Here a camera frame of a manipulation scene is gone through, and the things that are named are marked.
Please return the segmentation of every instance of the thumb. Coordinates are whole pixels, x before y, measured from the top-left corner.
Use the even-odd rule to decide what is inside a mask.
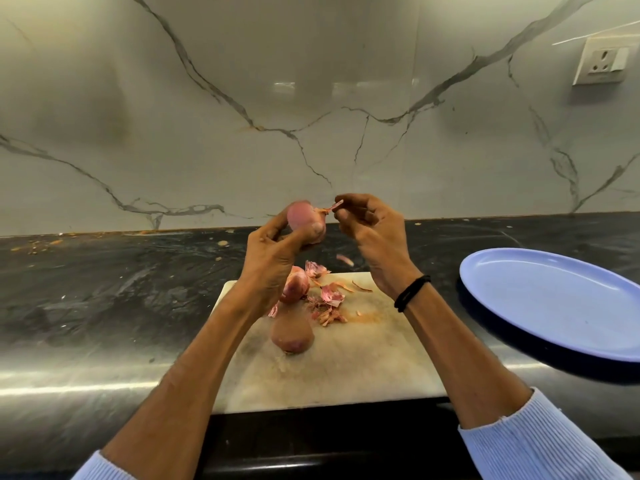
[[[321,222],[314,222],[313,224],[298,227],[282,240],[282,244],[297,253],[302,246],[320,242],[324,233],[326,233],[324,225]]]
[[[356,216],[347,209],[339,209],[335,212],[335,218],[340,222],[340,230],[348,236],[357,239],[358,235],[367,229]]]

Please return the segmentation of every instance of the countertop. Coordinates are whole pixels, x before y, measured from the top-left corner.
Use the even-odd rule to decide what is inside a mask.
[[[68,476],[118,430],[240,274],[253,228],[0,239],[0,474]],[[478,250],[522,246],[640,282],[640,212],[407,221],[410,254],[505,365],[629,470],[640,469],[640,371],[546,344],[460,284]],[[351,257],[353,268],[335,259]],[[299,256],[366,271],[329,225]],[[412,468],[477,476],[446,398],[212,416],[200,473],[322,474]]]

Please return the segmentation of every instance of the ribbed cuff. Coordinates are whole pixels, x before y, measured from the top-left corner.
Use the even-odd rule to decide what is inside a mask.
[[[123,469],[116,467],[103,457],[99,451],[80,467],[72,480],[136,480]]]
[[[483,478],[630,478],[536,388],[520,411],[459,431]]]

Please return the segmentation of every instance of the plate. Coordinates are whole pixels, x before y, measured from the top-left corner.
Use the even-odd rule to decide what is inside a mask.
[[[544,251],[496,248],[460,264],[469,293],[507,322],[568,349],[640,362],[640,286]]]

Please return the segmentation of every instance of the hand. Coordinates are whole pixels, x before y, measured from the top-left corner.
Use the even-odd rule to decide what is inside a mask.
[[[278,302],[296,255],[324,230],[322,224],[314,223],[281,236],[287,224],[287,209],[284,209],[270,222],[249,234],[244,267],[234,288],[248,291],[240,299],[256,302],[259,315],[255,319]]]
[[[376,286],[395,300],[422,273],[412,263],[406,245],[404,217],[369,194],[338,195],[335,212],[340,230],[354,238],[369,263]]]

